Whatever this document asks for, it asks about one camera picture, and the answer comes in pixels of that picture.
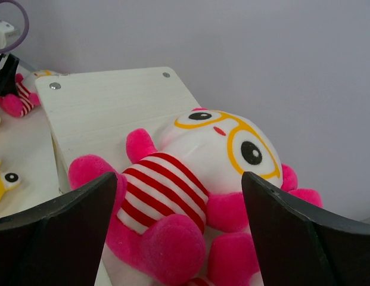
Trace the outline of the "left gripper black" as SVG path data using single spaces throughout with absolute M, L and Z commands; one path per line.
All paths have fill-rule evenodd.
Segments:
M 0 55 L 0 96 L 16 94 L 15 75 L 19 59 L 12 54 Z

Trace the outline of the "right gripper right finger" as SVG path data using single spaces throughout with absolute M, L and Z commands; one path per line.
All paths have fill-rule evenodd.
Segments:
M 314 206 L 252 172 L 241 183 L 264 285 L 370 285 L 370 224 Z

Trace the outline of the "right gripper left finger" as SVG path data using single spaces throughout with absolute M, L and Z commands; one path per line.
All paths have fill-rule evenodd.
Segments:
M 0 285 L 94 285 L 116 189 L 108 172 L 0 218 Z

